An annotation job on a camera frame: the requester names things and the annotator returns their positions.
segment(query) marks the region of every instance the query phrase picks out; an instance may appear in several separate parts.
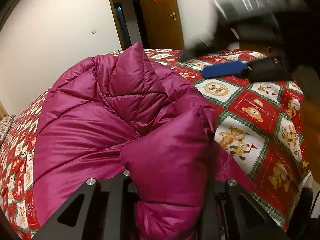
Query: silver screw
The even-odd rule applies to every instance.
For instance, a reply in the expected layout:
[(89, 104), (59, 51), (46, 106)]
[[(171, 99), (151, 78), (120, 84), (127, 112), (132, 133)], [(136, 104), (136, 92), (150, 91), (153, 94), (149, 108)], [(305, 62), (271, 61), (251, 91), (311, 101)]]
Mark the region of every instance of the silver screw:
[(93, 178), (87, 179), (86, 183), (87, 183), (87, 185), (92, 186), (92, 185), (96, 184), (96, 180)]
[(127, 177), (130, 176), (130, 171), (125, 170), (125, 171), (123, 172), (123, 175), (124, 175), (124, 176), (127, 176)]
[(235, 179), (229, 179), (228, 184), (231, 187), (237, 186), (238, 182)]

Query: puffer jacket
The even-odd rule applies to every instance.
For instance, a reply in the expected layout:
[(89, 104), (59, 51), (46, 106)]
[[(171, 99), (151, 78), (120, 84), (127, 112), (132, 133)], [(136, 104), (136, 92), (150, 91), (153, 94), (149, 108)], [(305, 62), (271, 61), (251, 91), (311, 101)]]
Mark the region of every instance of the puffer jacket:
[(141, 201), (141, 239), (192, 239), (208, 176), (251, 180), (213, 139), (218, 116), (174, 70), (137, 43), (119, 57), (87, 58), (47, 94), (38, 122), (33, 181), (43, 225), (88, 178), (130, 171)]

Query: bedspread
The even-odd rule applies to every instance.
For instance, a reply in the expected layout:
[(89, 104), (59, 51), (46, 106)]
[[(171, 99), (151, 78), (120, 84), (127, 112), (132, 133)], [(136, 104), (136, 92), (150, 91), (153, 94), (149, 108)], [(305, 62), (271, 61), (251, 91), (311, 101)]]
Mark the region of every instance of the bedspread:
[[(300, 88), (291, 81), (250, 83), (234, 76), (210, 80), (201, 77), (202, 68), (210, 64), (265, 57), (258, 52), (223, 51), (179, 63), (179, 50), (145, 51), (151, 61), (192, 82), (216, 108), (220, 123), (215, 140), (256, 184), (254, 199), (285, 230), (301, 185), (310, 174), (306, 141), (301, 134)], [(0, 206), (22, 239), (32, 238), (40, 228), (32, 191), (33, 154), (46, 94), (17, 118), (0, 149)]]

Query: wooden door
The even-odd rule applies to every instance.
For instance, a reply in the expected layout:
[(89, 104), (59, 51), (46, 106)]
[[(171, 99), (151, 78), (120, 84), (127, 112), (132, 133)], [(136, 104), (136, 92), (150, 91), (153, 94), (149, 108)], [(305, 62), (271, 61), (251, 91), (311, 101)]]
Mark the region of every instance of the wooden door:
[(140, 0), (150, 48), (184, 49), (177, 0)]

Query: doorway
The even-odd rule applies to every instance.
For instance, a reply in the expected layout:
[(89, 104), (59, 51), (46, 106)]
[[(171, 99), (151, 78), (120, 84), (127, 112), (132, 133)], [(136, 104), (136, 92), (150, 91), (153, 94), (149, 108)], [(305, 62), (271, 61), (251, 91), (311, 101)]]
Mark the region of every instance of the doorway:
[(122, 49), (184, 49), (176, 0), (109, 1)]
[(140, 0), (112, 0), (112, 7), (122, 49), (127, 49), (137, 42), (149, 49)]

